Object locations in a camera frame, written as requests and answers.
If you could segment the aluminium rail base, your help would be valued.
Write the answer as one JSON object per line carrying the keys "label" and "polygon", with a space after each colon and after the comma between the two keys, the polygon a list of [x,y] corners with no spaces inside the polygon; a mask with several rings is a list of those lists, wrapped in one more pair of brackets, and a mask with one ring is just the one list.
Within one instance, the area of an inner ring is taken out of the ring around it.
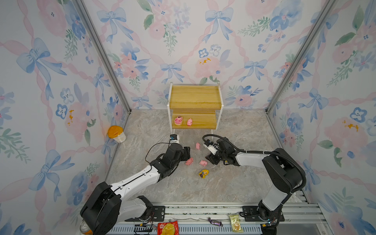
{"label": "aluminium rail base", "polygon": [[[155,235],[157,225],[177,221],[181,235],[232,235],[229,215],[238,214],[245,235],[266,234],[265,224],[257,216],[242,217],[242,212],[255,214],[256,204],[243,203],[154,203],[152,218],[146,221],[129,219],[119,222],[109,235]],[[208,218],[219,220],[222,227],[211,225]],[[331,235],[328,222],[318,204],[286,203],[282,208],[278,235]]]}

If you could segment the pink toy with blue bow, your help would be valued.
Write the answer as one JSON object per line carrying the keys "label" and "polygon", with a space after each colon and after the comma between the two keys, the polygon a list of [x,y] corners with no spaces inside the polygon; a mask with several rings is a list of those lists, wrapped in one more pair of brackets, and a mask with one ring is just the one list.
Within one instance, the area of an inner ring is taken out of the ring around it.
{"label": "pink toy with blue bow", "polygon": [[186,165],[191,165],[192,163],[193,163],[193,158],[189,158],[189,159],[185,162]]}

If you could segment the pink bear toy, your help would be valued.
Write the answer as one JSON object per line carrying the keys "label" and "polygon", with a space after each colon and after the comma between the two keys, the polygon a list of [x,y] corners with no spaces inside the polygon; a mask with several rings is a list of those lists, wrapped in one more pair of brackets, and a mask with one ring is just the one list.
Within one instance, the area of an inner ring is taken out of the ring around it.
{"label": "pink bear toy", "polygon": [[183,123],[183,117],[182,116],[178,116],[178,117],[175,118],[174,124],[176,126],[180,126],[180,125],[182,125],[182,123]]}

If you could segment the wooden two-tier shelf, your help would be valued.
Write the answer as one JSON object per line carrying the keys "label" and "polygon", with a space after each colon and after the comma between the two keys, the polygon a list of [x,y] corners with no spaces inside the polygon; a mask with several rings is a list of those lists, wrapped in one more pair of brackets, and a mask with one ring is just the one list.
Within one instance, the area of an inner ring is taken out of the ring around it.
{"label": "wooden two-tier shelf", "polygon": [[[170,133],[177,129],[217,130],[221,120],[224,102],[220,84],[216,85],[177,85],[170,83],[167,99],[167,112]],[[182,116],[180,126],[174,124],[176,117]],[[193,120],[187,126],[188,119]]]}

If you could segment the orange soda can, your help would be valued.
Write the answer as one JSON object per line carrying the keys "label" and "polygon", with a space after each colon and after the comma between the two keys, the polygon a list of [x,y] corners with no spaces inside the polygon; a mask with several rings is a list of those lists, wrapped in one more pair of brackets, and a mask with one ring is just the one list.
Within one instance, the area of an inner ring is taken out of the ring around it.
{"label": "orange soda can", "polygon": [[83,220],[79,227],[80,233],[83,235],[92,235],[93,232],[90,229],[89,225]]}

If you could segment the red snack packet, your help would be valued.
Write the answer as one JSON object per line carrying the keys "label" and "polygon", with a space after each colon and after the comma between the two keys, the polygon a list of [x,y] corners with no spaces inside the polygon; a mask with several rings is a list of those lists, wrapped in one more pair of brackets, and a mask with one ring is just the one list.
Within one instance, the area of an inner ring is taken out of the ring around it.
{"label": "red snack packet", "polygon": [[158,223],[157,235],[179,235],[177,221]]}

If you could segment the green snack packet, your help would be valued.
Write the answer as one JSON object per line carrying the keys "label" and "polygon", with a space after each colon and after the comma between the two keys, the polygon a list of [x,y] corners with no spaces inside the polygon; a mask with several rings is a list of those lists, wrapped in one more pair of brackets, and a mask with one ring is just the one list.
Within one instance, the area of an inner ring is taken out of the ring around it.
{"label": "green snack packet", "polygon": [[231,215],[229,215],[229,218],[230,218],[230,222],[231,222],[232,232],[243,233],[244,230],[241,227],[239,215],[238,214],[231,214]]}

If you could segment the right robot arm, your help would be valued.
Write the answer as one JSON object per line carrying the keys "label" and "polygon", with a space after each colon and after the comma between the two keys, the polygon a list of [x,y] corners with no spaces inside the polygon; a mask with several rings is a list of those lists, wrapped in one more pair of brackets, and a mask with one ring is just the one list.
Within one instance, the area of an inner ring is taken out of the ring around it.
{"label": "right robot arm", "polygon": [[254,166],[266,169],[272,186],[259,202],[256,213],[242,212],[242,217],[258,217],[265,224],[263,228],[275,228],[282,217],[283,205],[297,191],[306,185],[303,168],[282,148],[273,151],[244,150],[236,147],[227,138],[215,134],[202,137],[204,146],[210,151],[206,157],[216,165]]}

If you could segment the purple wrapped candy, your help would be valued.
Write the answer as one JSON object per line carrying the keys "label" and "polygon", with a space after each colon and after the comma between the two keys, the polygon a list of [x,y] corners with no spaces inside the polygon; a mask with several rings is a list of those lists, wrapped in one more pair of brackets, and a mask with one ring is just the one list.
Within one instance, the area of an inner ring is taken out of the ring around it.
{"label": "purple wrapped candy", "polygon": [[219,220],[216,219],[211,219],[210,217],[208,218],[208,221],[211,225],[217,226],[217,227],[222,227],[223,223]]}

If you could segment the yellow bear toy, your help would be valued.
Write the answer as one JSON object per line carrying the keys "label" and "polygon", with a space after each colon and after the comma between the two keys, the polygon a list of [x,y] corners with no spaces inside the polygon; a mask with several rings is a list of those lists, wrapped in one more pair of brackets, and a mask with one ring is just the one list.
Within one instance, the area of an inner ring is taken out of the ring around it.
{"label": "yellow bear toy", "polygon": [[209,173],[210,173],[209,170],[204,169],[204,170],[202,170],[202,171],[199,173],[199,176],[200,176],[202,179],[205,179],[206,176],[207,176]]}

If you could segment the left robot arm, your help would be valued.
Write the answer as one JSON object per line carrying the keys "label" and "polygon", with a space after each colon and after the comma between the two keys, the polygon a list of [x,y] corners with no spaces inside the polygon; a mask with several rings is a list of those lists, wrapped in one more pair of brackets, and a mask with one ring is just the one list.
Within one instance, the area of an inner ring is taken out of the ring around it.
{"label": "left robot arm", "polygon": [[190,159],[190,147],[170,144],[165,153],[133,176],[113,184],[96,186],[81,209],[80,216],[94,235],[107,234],[115,224],[129,219],[150,220],[152,203],[143,195],[131,197],[170,176],[181,162]]}

